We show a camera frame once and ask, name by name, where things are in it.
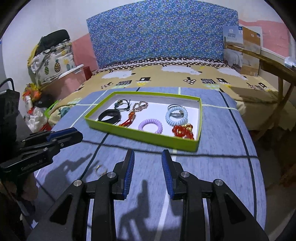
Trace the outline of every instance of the purple spiral hair tie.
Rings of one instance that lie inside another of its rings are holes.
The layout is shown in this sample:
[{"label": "purple spiral hair tie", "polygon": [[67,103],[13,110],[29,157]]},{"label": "purple spiral hair tie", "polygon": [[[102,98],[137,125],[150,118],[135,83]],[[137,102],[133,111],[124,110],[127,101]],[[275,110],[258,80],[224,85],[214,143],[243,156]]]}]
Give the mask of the purple spiral hair tie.
[{"label": "purple spiral hair tie", "polygon": [[142,121],[140,123],[140,125],[138,126],[138,129],[140,131],[142,131],[143,127],[147,124],[155,124],[158,126],[158,129],[155,132],[156,134],[161,134],[163,132],[163,125],[161,124],[161,122],[159,120],[156,120],[156,119],[147,119],[147,120]]}]

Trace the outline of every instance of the necklace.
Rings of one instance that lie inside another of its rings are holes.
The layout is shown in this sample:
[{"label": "necklace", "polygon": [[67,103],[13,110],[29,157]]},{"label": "necklace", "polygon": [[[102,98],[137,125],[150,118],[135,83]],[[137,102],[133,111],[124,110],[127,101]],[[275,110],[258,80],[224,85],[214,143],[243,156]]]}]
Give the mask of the necklace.
[{"label": "necklace", "polygon": [[140,112],[144,109],[148,108],[148,102],[146,101],[140,101],[138,103],[135,103],[131,112],[128,114],[128,120],[126,120],[125,122],[123,122],[122,124],[120,124],[119,126],[123,126],[123,127],[129,127],[134,119],[136,118],[136,112]]}]

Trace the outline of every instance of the light blue spiral hair tie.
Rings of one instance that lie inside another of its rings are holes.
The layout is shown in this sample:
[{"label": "light blue spiral hair tie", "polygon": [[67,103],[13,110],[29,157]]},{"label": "light blue spiral hair tie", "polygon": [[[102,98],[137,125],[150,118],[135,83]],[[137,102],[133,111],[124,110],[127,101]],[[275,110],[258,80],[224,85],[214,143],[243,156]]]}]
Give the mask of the light blue spiral hair tie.
[{"label": "light blue spiral hair tie", "polygon": [[[180,110],[184,113],[184,117],[182,119],[180,119],[179,121],[173,121],[170,119],[170,115],[172,112],[176,111],[176,110]],[[181,126],[181,125],[185,125],[188,122],[188,113],[187,110],[182,107],[182,106],[176,106],[173,108],[170,108],[168,110],[168,112],[165,115],[165,121],[170,125],[170,126]]]}]

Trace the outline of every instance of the white wall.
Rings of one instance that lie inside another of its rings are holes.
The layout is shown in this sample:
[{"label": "white wall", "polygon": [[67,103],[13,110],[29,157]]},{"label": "white wall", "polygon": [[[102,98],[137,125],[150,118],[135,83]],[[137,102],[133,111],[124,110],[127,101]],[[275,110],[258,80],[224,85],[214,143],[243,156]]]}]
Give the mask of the white wall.
[{"label": "white wall", "polygon": [[[7,77],[15,89],[23,92],[31,82],[27,69],[28,57],[45,36],[66,29],[72,40],[88,33],[86,19],[100,12],[140,0],[31,0],[14,18],[2,38],[3,62]],[[235,9],[244,21],[270,20],[281,22],[276,12],[264,0],[205,0]],[[20,100],[20,111],[26,113]]]},{"label": "white wall", "polygon": [[204,0],[213,4],[234,9],[239,14],[239,19],[246,22],[267,20],[282,23],[276,11],[264,0]]}]

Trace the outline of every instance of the black wristband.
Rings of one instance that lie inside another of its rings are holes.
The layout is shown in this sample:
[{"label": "black wristband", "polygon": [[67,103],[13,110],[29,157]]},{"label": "black wristband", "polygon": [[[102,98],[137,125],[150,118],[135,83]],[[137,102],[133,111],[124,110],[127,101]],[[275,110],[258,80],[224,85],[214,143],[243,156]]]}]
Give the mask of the black wristband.
[{"label": "black wristband", "polygon": [[[106,116],[113,116],[113,117],[108,120],[102,120]],[[121,120],[121,114],[120,114],[119,110],[115,110],[115,109],[105,110],[98,117],[98,121],[109,123],[112,125],[118,123],[120,120]]]}]

